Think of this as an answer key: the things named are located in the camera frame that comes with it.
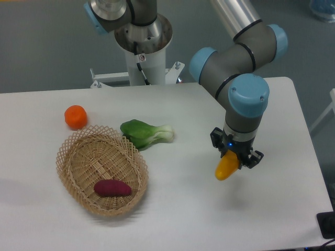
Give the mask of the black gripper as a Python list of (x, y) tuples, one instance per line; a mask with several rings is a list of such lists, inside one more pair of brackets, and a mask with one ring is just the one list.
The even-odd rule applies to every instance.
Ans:
[(258, 165), (264, 157), (262, 152), (252, 151), (254, 138), (248, 141), (236, 141), (232, 134), (226, 135), (220, 128), (215, 127), (210, 133), (210, 139), (213, 147), (220, 152), (221, 158), (228, 151), (232, 151), (240, 160), (241, 167), (252, 169)]

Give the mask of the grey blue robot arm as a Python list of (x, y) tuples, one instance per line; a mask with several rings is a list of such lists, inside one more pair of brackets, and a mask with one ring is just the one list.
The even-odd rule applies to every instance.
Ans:
[[(224, 52), (200, 49), (189, 72), (226, 111), (224, 127), (210, 135), (213, 146), (222, 156), (234, 152), (240, 166), (252, 168), (263, 158), (252, 144), (270, 94), (267, 82), (254, 71), (282, 57), (288, 39), (281, 27), (265, 25), (249, 1), (211, 4), (234, 44)], [(173, 31), (156, 1), (87, 1), (84, 9), (98, 33), (114, 33), (132, 86), (167, 82), (165, 49)]]

